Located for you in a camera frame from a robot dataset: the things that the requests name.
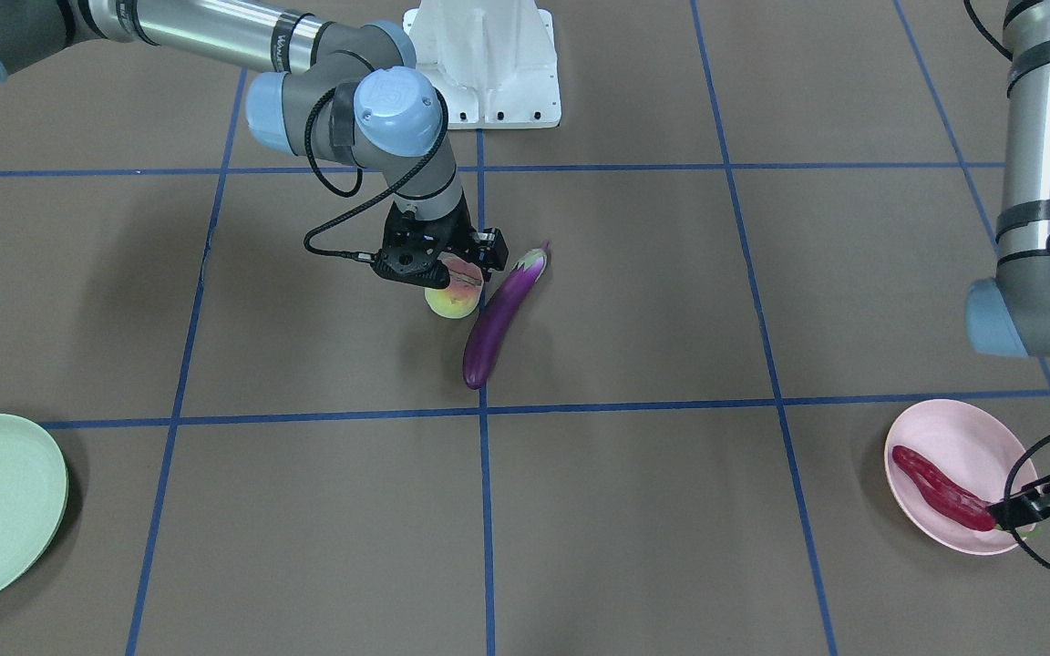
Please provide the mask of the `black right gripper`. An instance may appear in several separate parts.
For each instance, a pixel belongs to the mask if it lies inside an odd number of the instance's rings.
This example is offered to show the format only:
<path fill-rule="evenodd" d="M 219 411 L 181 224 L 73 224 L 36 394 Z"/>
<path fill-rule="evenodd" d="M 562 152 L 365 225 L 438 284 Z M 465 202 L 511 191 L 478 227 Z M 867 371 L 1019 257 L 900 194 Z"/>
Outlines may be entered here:
<path fill-rule="evenodd" d="M 382 248 L 375 254 L 372 271 L 392 282 L 424 288 L 446 288 L 445 254 L 467 264 L 479 264 L 478 244 L 466 203 L 441 219 L 421 220 L 411 210 L 392 204 L 386 215 Z"/>

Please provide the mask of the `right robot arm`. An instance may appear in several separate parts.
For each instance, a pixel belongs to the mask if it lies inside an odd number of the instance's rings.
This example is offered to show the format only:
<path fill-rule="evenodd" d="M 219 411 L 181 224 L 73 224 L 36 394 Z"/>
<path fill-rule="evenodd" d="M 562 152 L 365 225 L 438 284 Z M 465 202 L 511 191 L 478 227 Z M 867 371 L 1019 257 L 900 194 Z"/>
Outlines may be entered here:
<path fill-rule="evenodd" d="M 304 249 L 379 277 L 446 288 L 447 256 L 487 280 L 507 261 L 499 230 L 474 227 L 445 97 L 390 21 L 350 26 L 260 1 L 0 1 L 0 83 L 92 40 L 145 43 L 254 72 L 244 111 L 268 149 L 304 158 L 337 198 L 368 170 L 386 187 L 313 228 Z"/>

